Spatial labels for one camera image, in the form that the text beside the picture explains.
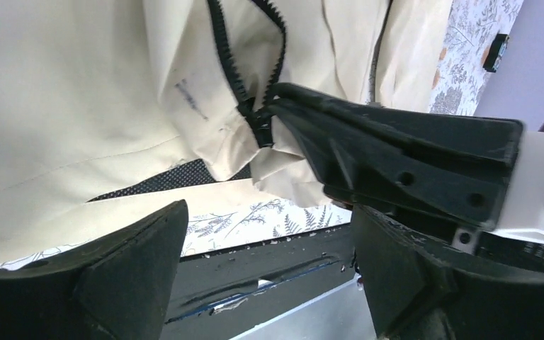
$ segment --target beige jacket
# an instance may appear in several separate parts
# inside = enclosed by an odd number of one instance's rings
[[[288,27],[281,81],[365,103],[388,0],[275,0]],[[261,96],[277,28],[222,0],[239,71]],[[377,100],[425,111],[450,0],[394,0]],[[190,214],[280,196],[327,202],[288,131],[258,149],[222,73],[206,0],[0,3],[0,262],[103,236],[178,199]],[[202,158],[224,181],[86,203]]]

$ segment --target black zipper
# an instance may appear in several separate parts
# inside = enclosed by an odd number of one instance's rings
[[[278,27],[280,34],[282,35],[282,46],[280,48],[280,56],[273,68],[272,75],[266,85],[266,91],[263,95],[263,107],[265,108],[273,99],[274,95],[270,91],[270,87],[276,83],[281,75],[283,69],[283,63],[285,61],[287,30],[285,22],[275,8],[275,6],[269,0],[251,0],[261,11],[268,16],[268,18]],[[251,131],[255,135],[257,145],[262,147],[271,147],[273,143],[272,139],[272,127],[271,117],[269,115],[262,115],[262,109],[254,111],[255,98],[249,98],[247,90],[243,80],[241,79],[237,67],[234,63],[234,57],[230,50],[230,44],[228,43],[228,34],[226,33],[226,22],[224,20],[224,12],[222,10],[222,4],[219,0],[208,0],[208,7],[210,9],[210,16],[212,19],[212,29],[214,42],[216,44],[216,50],[222,70],[226,76],[226,80],[237,100],[237,110],[243,118],[249,124]]]

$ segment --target table surface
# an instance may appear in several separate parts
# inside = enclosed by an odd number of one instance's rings
[[[490,77],[490,73],[482,68],[483,57],[497,33],[510,32],[522,2],[453,1],[433,83],[430,112],[474,114]],[[294,234],[315,233],[347,223],[350,219],[349,211],[334,205],[303,209],[282,199],[246,206],[224,215],[193,216],[182,255],[202,254],[279,237],[290,239]],[[77,246],[79,244],[68,244],[48,249],[23,259],[0,263],[0,268],[17,269]]]

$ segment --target black mesh fabric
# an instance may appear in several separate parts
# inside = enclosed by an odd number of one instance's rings
[[[249,165],[244,167],[236,175],[234,175],[229,181],[236,181],[238,179],[250,179],[251,171]],[[217,181],[210,175],[210,172],[205,167],[203,160],[197,159],[190,161],[189,163],[182,164],[175,167],[172,170],[162,172],[148,178],[134,186],[129,186],[124,189],[106,193],[97,198],[90,200],[94,202],[96,200],[107,200],[109,198],[123,197],[139,195],[141,193],[154,193],[157,191],[166,191],[176,188],[185,188],[187,186],[200,186],[203,184],[216,183]]]

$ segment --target ink mark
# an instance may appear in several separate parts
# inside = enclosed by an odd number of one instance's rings
[[[177,83],[176,85],[174,85],[174,87],[176,87],[178,89],[178,92],[180,92],[183,97],[184,97],[184,100],[189,104],[189,106],[197,113],[199,113],[199,115],[201,116],[201,118],[203,118],[205,121],[209,121],[209,118],[204,115],[201,110],[199,110],[199,107],[197,107],[197,102],[195,101],[195,99],[193,98],[193,96],[188,92],[188,90],[186,89],[186,79],[182,79],[179,83]]]

